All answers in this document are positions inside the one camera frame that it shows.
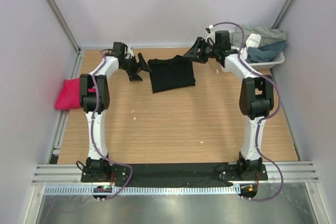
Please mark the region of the black t shirt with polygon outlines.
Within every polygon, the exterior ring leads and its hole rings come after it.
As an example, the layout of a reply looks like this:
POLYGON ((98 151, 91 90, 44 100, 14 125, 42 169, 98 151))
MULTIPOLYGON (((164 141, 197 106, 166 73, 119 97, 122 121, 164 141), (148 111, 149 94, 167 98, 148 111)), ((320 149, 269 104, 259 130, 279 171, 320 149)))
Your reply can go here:
POLYGON ((176 55, 171 59, 151 59, 150 80, 153 93, 192 87, 196 85, 192 62, 183 56, 176 55))

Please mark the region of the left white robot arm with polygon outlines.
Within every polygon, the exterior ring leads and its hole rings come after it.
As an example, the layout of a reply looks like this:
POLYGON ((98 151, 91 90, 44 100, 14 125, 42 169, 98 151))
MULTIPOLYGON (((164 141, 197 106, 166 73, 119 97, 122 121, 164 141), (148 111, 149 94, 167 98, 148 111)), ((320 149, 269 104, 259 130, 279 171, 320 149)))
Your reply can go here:
POLYGON ((89 151, 82 168, 81 181, 106 182, 112 177, 113 163, 106 145, 105 119, 110 105, 108 80, 117 70, 127 73, 130 81, 142 81, 141 71, 150 73, 150 67, 141 53, 114 42, 112 48, 100 51, 101 62, 88 74, 79 77, 79 102, 88 122, 89 151))

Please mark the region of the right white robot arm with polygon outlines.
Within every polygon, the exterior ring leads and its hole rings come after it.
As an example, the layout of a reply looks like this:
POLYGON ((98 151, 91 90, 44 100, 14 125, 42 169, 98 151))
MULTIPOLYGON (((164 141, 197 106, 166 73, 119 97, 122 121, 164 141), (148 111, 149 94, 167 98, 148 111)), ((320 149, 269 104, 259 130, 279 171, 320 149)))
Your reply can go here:
POLYGON ((263 167, 261 142, 266 118, 274 108, 272 79, 251 68, 239 51, 232 49, 229 31, 207 29, 207 33, 206 38, 197 37, 184 57, 198 63, 212 58, 233 73, 241 83, 239 109, 245 117, 244 142, 236 164, 221 164, 216 170, 224 182, 255 180, 263 167))

